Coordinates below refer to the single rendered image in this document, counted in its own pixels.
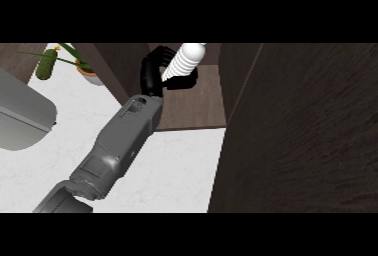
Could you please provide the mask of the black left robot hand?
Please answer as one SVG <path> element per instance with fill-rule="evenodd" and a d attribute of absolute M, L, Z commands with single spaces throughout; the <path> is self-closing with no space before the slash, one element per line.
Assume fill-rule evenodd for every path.
<path fill-rule="evenodd" d="M 142 60 L 141 88 L 142 94 L 163 96 L 163 88 L 169 90 L 191 89 L 197 84 L 199 69 L 194 68 L 188 75 L 173 75 L 163 79 L 160 68 L 169 67 L 176 51 L 168 46 L 159 46 Z"/>

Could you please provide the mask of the white ribbed water bottle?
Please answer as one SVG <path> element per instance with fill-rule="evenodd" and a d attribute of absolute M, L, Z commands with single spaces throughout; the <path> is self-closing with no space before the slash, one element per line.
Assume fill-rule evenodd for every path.
<path fill-rule="evenodd" d="M 184 43 L 165 70 L 162 78 L 168 81 L 175 76 L 188 76 L 206 56 L 206 43 Z"/>

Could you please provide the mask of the dark wooden cabinet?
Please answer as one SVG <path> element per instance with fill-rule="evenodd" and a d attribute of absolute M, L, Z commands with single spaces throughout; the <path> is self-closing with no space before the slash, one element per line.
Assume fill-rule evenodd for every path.
<path fill-rule="evenodd" d="M 75 43 L 117 102 L 141 93 L 142 59 L 160 46 L 179 43 Z M 165 90 L 159 130 L 225 128 L 259 58 L 262 43 L 209 43 L 193 89 Z"/>

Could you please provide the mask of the dark wooden cabinet door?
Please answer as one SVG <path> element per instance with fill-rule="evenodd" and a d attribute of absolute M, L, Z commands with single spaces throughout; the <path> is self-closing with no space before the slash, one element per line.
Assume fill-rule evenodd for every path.
<path fill-rule="evenodd" d="M 209 209 L 378 212 L 378 43 L 262 46 Z"/>

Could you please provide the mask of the potted green plant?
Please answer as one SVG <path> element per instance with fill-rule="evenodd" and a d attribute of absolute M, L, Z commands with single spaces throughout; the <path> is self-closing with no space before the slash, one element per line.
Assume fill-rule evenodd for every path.
<path fill-rule="evenodd" d="M 83 56 L 80 55 L 79 51 L 76 50 L 75 47 L 72 47 L 67 43 L 60 43 L 58 46 L 60 50 L 66 49 L 67 52 L 72 54 L 72 56 L 75 57 L 75 60 L 70 61 L 67 59 L 63 59 L 58 56 L 58 60 L 61 62 L 66 62 L 67 64 L 72 64 L 76 66 L 79 73 L 82 74 L 83 78 L 88 80 L 88 82 L 97 86 L 103 86 L 104 82 L 97 74 L 97 72 L 92 69 L 92 66 L 89 65 L 88 61 L 85 60 Z M 33 55 L 38 56 L 41 58 L 44 53 L 32 53 L 27 52 L 27 55 Z"/>

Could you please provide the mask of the green cucumber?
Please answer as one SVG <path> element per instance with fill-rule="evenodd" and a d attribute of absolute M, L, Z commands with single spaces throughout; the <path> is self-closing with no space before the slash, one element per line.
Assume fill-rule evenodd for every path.
<path fill-rule="evenodd" d="M 36 70 L 36 76 L 41 80 L 48 80 L 52 76 L 55 63 L 58 60 L 60 47 L 48 49 L 42 56 Z"/>

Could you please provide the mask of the grey rounded appliance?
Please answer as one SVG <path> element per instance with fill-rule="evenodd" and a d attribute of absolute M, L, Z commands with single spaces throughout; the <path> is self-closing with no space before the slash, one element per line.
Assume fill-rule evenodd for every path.
<path fill-rule="evenodd" d="M 52 131 L 57 116 L 54 102 L 0 68 L 0 148 L 32 147 Z"/>

